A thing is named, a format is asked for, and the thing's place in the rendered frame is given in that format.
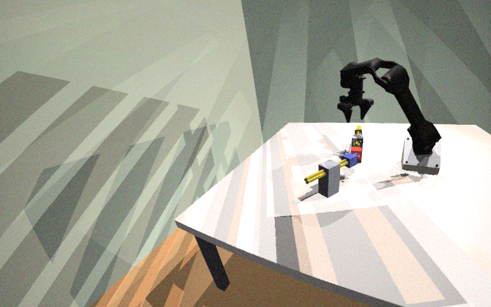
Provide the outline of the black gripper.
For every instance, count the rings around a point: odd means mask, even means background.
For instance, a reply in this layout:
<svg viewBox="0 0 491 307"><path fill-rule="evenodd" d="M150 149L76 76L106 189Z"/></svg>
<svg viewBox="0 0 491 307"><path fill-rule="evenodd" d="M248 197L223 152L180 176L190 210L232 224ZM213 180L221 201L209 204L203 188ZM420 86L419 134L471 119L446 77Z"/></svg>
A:
<svg viewBox="0 0 491 307"><path fill-rule="evenodd" d="M363 89L359 90L350 90L348 94L350 94L350 100L348 102L341 102L337 105L337 108L344 112L345 119L347 123L350 122L350 117L352 115L352 106L359 106L361 112L361 119L364 119L366 113L374 104L373 99L371 98L362 98L362 94L365 93Z"/></svg>

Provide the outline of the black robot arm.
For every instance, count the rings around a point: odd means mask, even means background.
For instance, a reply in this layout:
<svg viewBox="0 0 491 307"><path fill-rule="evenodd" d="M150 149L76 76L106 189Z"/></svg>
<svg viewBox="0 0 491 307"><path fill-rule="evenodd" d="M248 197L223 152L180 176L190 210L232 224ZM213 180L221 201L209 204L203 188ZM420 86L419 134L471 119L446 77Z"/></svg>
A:
<svg viewBox="0 0 491 307"><path fill-rule="evenodd" d="M381 78L376 75L379 68L390 69ZM415 155L433 154L432 148L442 137L432 122L425 120L419 106L409 89L409 76L407 70L394 61L385 61L374 58L369 61L356 63L350 62L340 71L342 88L350 90L363 89L363 74L371 74L374 81L383 87L386 92L391 93L397 99L410 127L407 131L412 138L412 147Z"/></svg>

